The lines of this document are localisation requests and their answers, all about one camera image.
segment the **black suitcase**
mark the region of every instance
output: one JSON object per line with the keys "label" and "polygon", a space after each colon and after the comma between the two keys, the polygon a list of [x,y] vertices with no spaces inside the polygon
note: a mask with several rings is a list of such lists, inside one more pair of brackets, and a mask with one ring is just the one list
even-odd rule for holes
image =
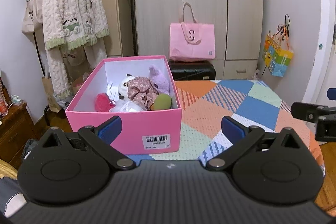
{"label": "black suitcase", "polygon": [[209,61],[192,63],[169,61],[174,80],[215,80],[216,71]]}

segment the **barcode label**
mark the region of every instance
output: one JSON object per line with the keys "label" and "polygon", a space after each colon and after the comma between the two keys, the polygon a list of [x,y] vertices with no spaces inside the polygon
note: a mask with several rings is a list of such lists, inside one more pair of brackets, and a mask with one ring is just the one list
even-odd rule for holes
{"label": "barcode label", "polygon": [[158,136],[142,136],[144,149],[170,148],[170,134]]}

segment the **panda plush toy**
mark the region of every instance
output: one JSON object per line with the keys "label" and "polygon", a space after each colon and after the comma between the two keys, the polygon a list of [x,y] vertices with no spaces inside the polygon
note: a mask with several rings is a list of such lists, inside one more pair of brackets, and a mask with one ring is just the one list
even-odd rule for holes
{"label": "panda plush toy", "polygon": [[121,100],[125,100],[125,101],[130,101],[130,99],[128,98],[128,86],[127,86],[127,82],[130,80],[133,80],[135,77],[127,74],[127,78],[125,78],[124,80],[122,80],[122,82],[119,84],[118,86],[118,95],[119,95],[119,99]]}

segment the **pink floral fabric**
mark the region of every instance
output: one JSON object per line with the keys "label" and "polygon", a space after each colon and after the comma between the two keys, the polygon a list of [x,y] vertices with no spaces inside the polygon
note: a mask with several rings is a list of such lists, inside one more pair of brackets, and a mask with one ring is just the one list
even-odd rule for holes
{"label": "pink floral fabric", "polygon": [[157,95],[159,94],[152,86],[149,78],[136,77],[127,82],[128,98],[132,101],[139,102],[150,110]]}

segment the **purple plush toy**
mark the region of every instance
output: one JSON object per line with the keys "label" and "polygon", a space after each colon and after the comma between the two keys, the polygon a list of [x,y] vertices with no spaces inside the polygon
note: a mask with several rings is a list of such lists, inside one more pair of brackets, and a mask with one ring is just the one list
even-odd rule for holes
{"label": "purple plush toy", "polygon": [[169,95],[169,81],[157,67],[149,67],[149,79],[159,94],[165,93]]}

